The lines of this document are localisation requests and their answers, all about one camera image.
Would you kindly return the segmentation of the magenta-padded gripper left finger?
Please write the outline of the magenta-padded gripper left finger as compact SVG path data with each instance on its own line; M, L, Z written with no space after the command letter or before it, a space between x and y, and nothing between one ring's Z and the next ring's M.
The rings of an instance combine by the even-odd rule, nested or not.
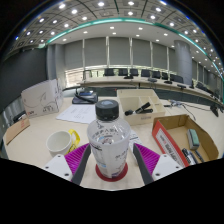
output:
M43 169L79 185L82 181L90 153L90 145L82 145L66 155L57 154Z

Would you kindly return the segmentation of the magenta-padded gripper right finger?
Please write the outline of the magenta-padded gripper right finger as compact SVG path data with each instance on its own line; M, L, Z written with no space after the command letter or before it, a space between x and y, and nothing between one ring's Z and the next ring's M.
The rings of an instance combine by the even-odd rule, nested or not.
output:
M159 155L137 143L133 144L133 154L145 185L182 169L182 166L169 155Z

